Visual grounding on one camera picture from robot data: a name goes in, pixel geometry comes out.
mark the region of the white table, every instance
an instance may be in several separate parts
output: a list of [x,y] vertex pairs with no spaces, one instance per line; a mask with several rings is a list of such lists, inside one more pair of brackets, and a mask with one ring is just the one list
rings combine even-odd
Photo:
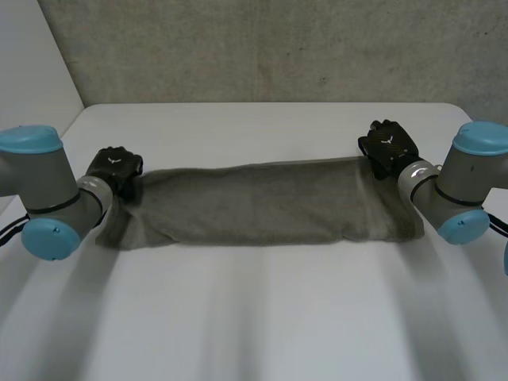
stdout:
[[[124,145],[145,170],[360,153],[375,119],[445,159],[470,121],[447,104],[93,106],[65,133],[75,174]],[[486,209],[508,217],[506,193]],[[0,226],[23,214],[15,200]],[[111,252],[0,251],[0,379],[500,380],[508,375],[506,240]]]

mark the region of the white wall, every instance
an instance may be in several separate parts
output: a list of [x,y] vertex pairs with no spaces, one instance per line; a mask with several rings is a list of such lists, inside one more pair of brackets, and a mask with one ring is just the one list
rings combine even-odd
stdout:
[[[83,103],[63,61],[36,0],[0,1],[0,129],[37,123],[65,132]],[[0,198],[0,212],[7,202]]]

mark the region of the folded towel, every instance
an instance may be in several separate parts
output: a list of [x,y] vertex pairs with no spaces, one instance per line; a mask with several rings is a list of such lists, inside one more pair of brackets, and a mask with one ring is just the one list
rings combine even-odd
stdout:
[[115,198],[97,243],[119,249],[183,242],[217,245],[409,241],[423,223],[393,179],[375,180],[365,157],[168,169]]

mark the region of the light blue joint cap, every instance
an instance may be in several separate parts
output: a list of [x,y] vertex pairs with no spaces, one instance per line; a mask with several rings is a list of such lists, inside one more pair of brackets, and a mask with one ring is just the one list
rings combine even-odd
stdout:
[[489,121],[466,123],[453,138],[453,147],[477,156],[508,153],[508,127]]
[[490,224],[485,210],[469,210],[448,219],[437,233],[449,244],[466,244],[481,237]]
[[0,132],[0,151],[38,154],[54,152],[64,146],[50,125],[20,125]]
[[42,260],[64,260],[81,244],[78,233],[69,225],[52,218],[35,218],[27,222],[21,242]]

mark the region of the cloth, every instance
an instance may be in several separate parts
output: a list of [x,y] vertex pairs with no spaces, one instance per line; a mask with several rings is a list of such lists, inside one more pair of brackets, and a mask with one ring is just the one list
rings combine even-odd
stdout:
[[97,243],[122,250],[175,242],[217,245],[409,241],[423,223],[394,179],[373,179],[365,157],[168,169],[115,198]]

